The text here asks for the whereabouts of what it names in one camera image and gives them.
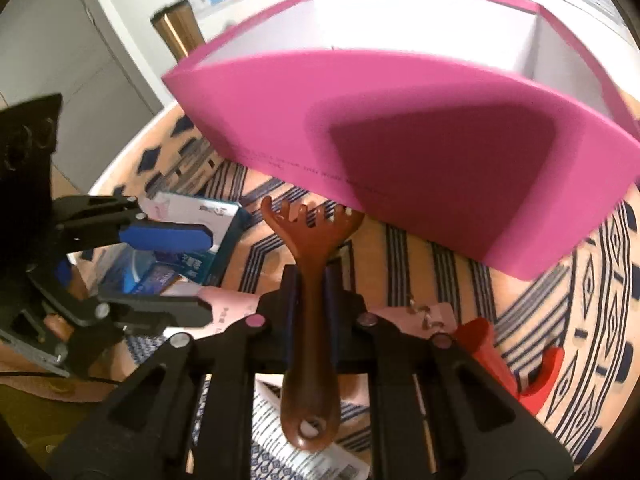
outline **red plastic object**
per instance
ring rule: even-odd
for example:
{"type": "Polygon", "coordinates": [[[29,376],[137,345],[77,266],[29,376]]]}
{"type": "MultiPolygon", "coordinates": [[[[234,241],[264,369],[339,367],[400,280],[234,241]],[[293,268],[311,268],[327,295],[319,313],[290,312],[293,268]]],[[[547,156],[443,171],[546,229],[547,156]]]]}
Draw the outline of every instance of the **red plastic object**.
{"type": "Polygon", "coordinates": [[[516,379],[494,347],[494,327],[483,317],[460,325],[454,332],[457,342],[487,370],[532,415],[537,415],[551,393],[562,366],[564,350],[547,348],[540,373],[533,384],[519,393],[516,379]]]}

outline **blue and white patterned fabric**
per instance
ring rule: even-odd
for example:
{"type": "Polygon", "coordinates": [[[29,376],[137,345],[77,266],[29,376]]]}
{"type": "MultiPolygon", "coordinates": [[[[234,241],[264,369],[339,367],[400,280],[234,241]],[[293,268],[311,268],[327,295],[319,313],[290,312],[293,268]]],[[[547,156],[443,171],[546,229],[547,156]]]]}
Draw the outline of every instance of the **blue and white patterned fabric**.
{"type": "MultiPolygon", "coordinates": [[[[278,287],[289,251],[266,226],[258,208],[267,194],[313,206],[335,205],[324,197],[223,160],[200,137],[179,107],[155,127],[101,180],[98,192],[138,196],[160,189],[238,200],[252,222],[236,247],[220,285],[262,294],[278,287]]],[[[532,282],[521,282],[438,244],[366,218],[340,248],[344,283],[368,306],[448,301],[460,322],[483,316],[495,324],[496,344],[520,388],[536,376],[542,352],[565,350],[560,377],[538,414],[539,421],[580,465],[615,423],[640,374],[634,348],[640,344],[640,192],[633,186],[606,221],[572,254],[532,282]]],[[[108,249],[84,254],[92,269],[108,249]]],[[[137,362],[161,340],[130,338],[137,362]]],[[[370,460],[366,408],[342,407],[338,443],[370,460]]],[[[296,478],[259,446],[252,449],[254,478],[296,478]]]]}

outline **receipt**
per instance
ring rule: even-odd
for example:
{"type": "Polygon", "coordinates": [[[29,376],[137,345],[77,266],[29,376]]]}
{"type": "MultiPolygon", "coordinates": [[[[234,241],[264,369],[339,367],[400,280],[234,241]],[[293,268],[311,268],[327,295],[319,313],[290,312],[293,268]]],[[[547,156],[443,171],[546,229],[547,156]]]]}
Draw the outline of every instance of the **receipt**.
{"type": "Polygon", "coordinates": [[[264,384],[255,382],[253,440],[271,456],[306,480],[366,480],[369,465],[337,444],[310,453],[293,447],[280,427],[280,399],[264,384]]]}

